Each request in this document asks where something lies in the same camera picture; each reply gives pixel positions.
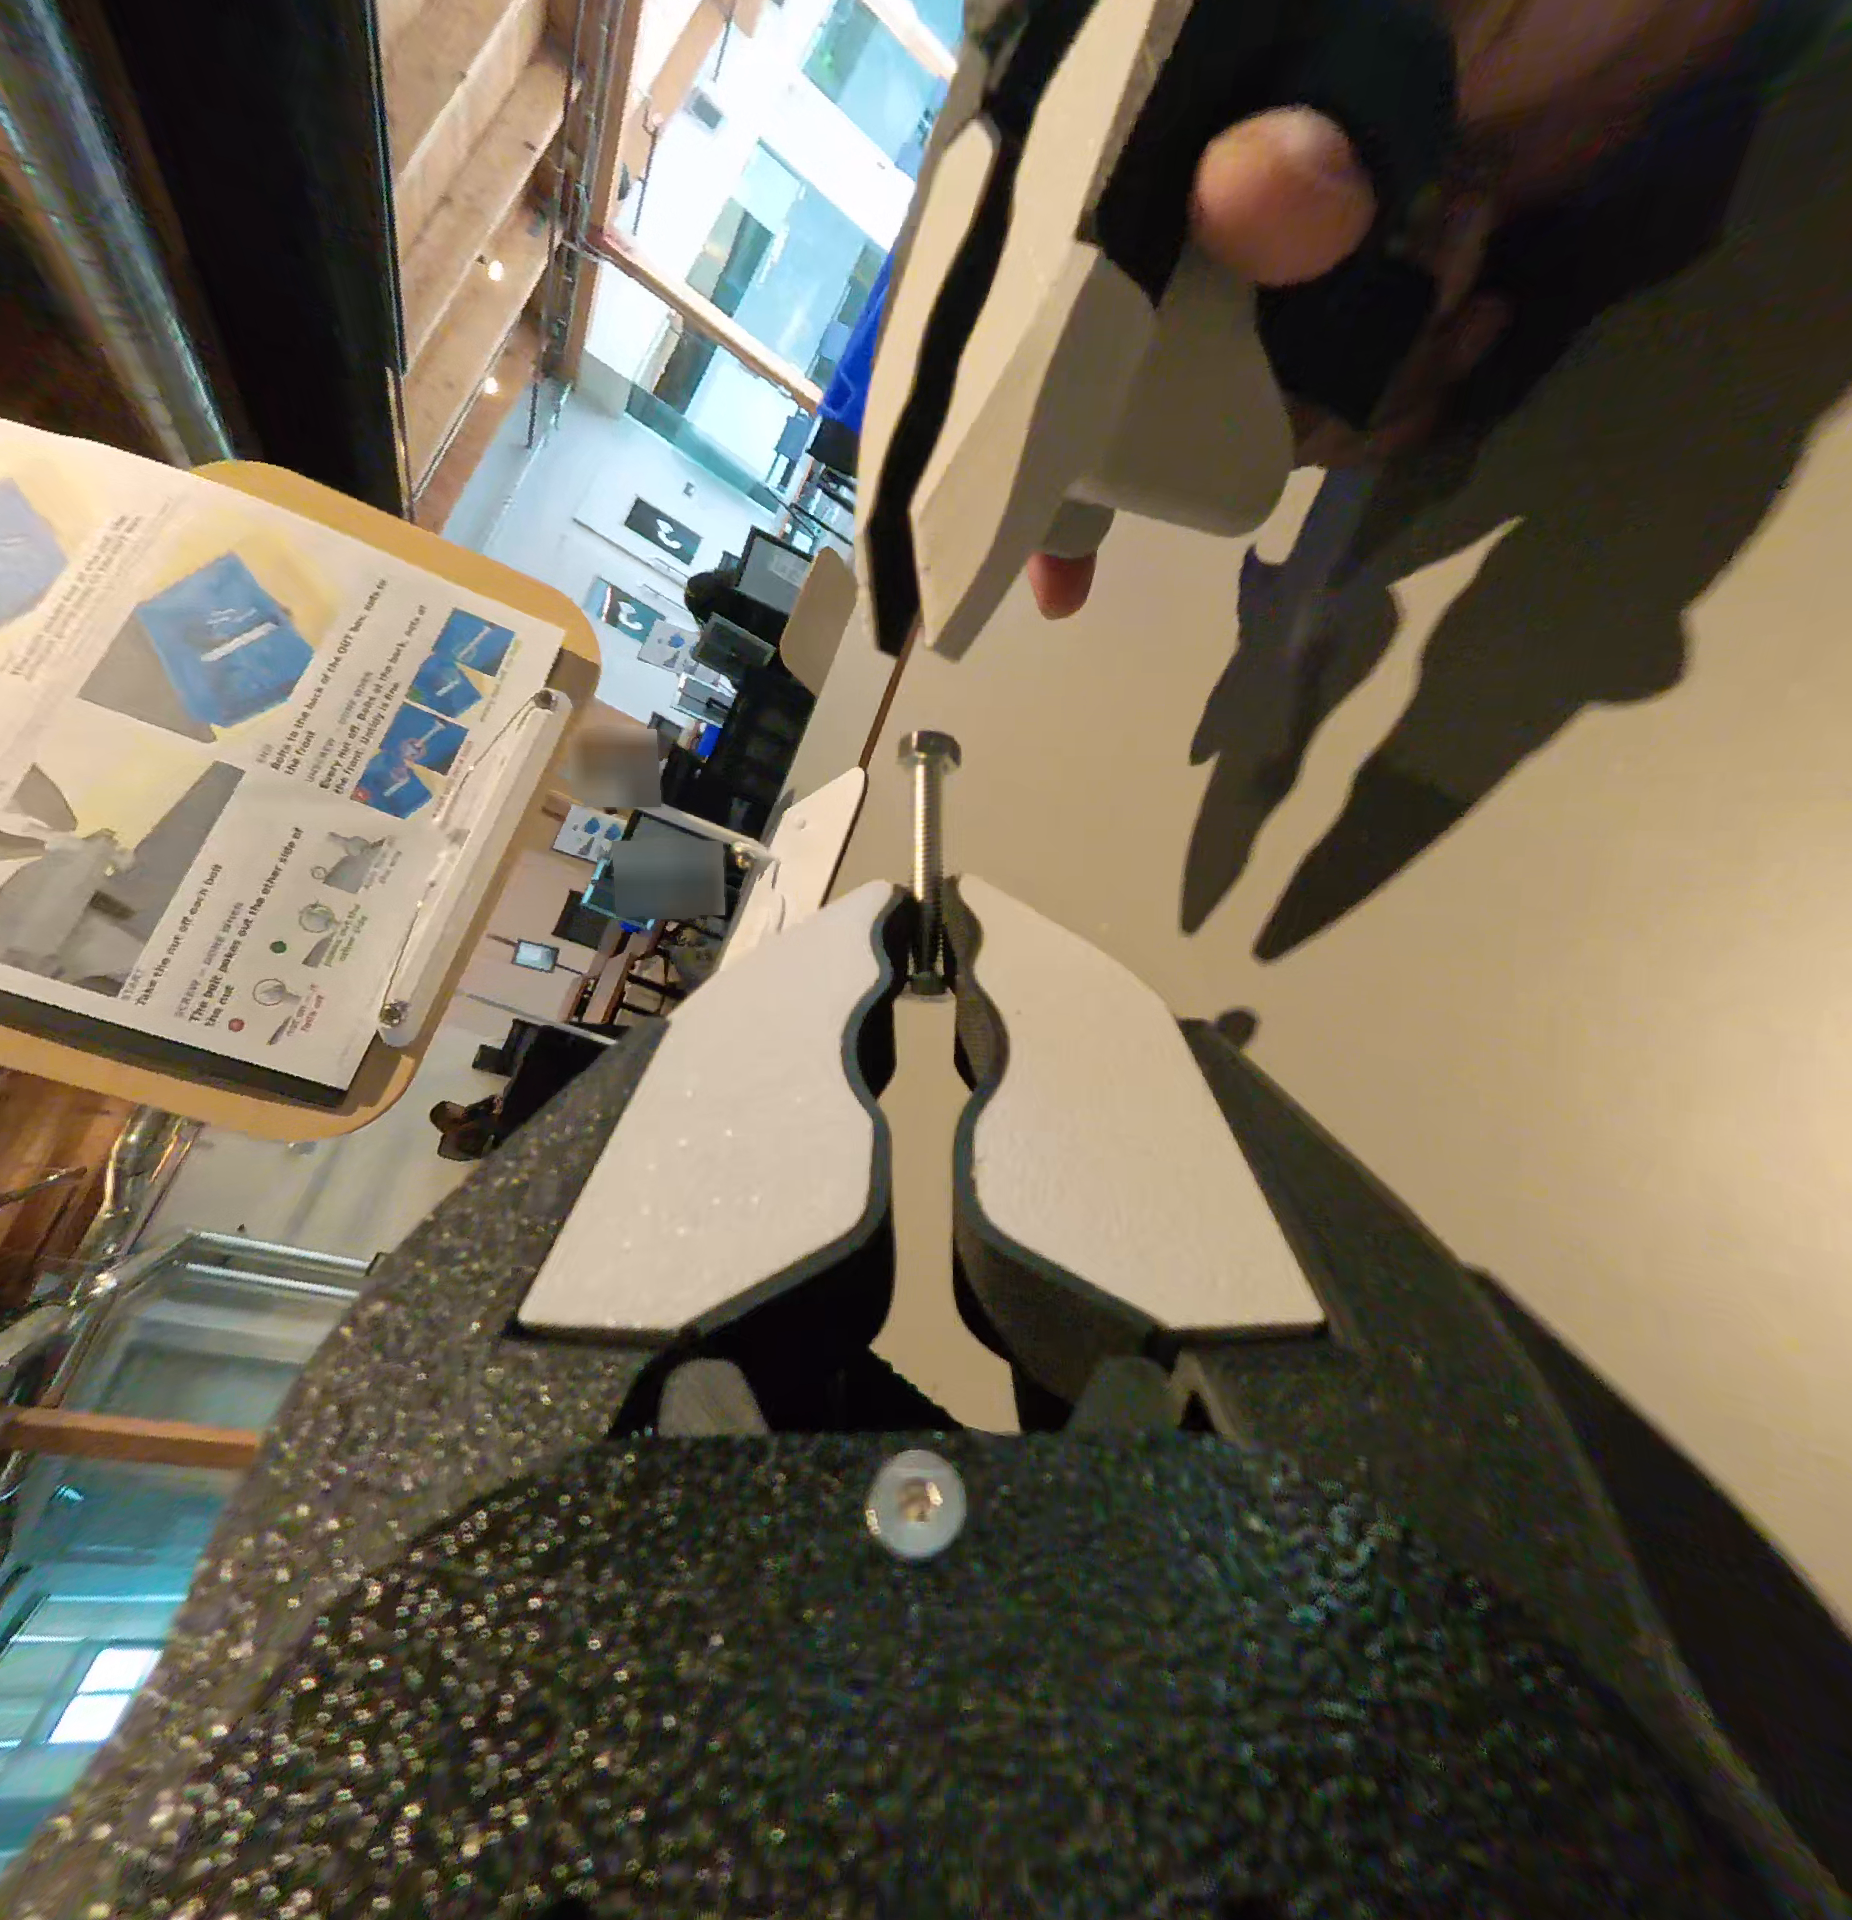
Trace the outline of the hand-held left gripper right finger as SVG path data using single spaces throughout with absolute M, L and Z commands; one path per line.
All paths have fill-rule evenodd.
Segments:
M 1112 1363 L 1317 1339 L 1327 1313 L 1158 993 L 981 876 L 945 886 L 953 1298 L 1019 1428 Z

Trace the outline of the white base board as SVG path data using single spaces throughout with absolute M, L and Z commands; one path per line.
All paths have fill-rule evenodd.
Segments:
M 813 918 L 826 905 L 865 803 L 865 771 L 852 766 L 793 803 L 752 858 L 717 973 Z

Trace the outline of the large black screen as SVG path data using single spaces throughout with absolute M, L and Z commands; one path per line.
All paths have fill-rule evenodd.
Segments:
M 377 6 L 113 3 L 100 15 L 242 453 L 406 517 Z

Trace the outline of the person's right hand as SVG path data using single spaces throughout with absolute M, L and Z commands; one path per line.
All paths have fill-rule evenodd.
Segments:
M 1498 235 L 1551 215 L 1752 35 L 1754 3 L 1440 3 L 1457 58 L 1457 146 L 1414 247 L 1431 316 L 1370 428 L 1290 398 L 1300 469 L 1370 469 L 1429 440 L 1512 323 L 1489 291 Z M 1188 192 L 1188 235 L 1232 278 L 1290 291 L 1346 263 L 1378 217 L 1350 136 L 1316 109 L 1217 135 Z

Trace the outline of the white clamp bar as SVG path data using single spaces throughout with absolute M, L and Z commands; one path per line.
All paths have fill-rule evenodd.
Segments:
M 376 1035 L 406 1050 L 419 1042 L 454 975 L 454 957 L 482 922 L 482 901 L 531 812 L 573 714 L 552 684 L 536 691 L 482 746 L 448 790 L 435 823 L 440 853 L 386 977 Z

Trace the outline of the silver ventilation duct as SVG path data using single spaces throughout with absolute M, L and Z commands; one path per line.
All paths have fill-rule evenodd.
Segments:
M 178 469 L 229 461 L 228 420 L 58 5 L 0 3 L 0 187 L 137 440 Z

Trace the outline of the silver bolt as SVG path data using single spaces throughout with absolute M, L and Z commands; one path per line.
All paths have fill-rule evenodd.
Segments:
M 944 975 L 944 788 L 957 769 L 901 766 L 910 780 L 912 858 L 910 890 L 915 905 L 914 959 L 907 989 L 914 996 L 940 996 Z

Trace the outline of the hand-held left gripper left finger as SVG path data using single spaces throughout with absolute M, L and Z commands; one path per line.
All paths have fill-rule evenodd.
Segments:
M 768 1428 L 837 1409 L 896 1290 L 906 896 L 865 882 L 672 1016 L 518 1302 L 520 1332 L 734 1371 Z

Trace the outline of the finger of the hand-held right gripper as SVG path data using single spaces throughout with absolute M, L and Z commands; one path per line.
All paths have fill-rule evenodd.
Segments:
M 986 305 L 1003 215 L 999 143 L 975 117 L 940 143 L 893 253 L 858 448 L 856 565 L 871 640 L 901 654 L 921 616 L 926 469 L 945 434 L 962 357 Z
M 1106 466 L 1158 294 L 1098 231 L 1127 138 L 1191 5 L 1005 5 L 975 47 L 969 120 L 944 151 L 972 187 L 940 247 L 914 385 L 932 428 L 904 484 L 920 642 L 964 659 L 1033 557 L 1094 557 Z

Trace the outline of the blue plastic bin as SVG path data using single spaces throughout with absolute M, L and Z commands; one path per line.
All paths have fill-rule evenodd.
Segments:
M 865 302 L 849 327 L 840 360 L 818 404 L 818 423 L 834 437 L 844 437 L 852 445 L 858 445 L 864 433 L 865 402 L 885 319 L 889 278 L 891 258 L 888 257 L 879 265 Z

